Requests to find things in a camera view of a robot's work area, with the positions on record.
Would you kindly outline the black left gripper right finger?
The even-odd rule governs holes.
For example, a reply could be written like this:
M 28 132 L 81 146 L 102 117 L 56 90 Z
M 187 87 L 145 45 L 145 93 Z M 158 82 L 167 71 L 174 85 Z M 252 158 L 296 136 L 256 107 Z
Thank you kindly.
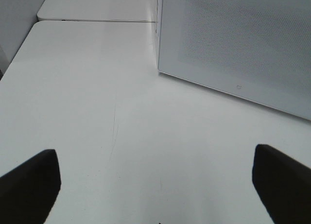
M 275 224 L 311 222 L 311 169 L 265 144 L 255 148 L 252 183 Z

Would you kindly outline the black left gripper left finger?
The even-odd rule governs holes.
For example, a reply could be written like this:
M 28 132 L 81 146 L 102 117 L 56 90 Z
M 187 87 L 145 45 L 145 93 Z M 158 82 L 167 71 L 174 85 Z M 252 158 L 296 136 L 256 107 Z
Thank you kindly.
M 45 223 L 60 189 L 56 150 L 43 150 L 0 178 L 0 222 Z

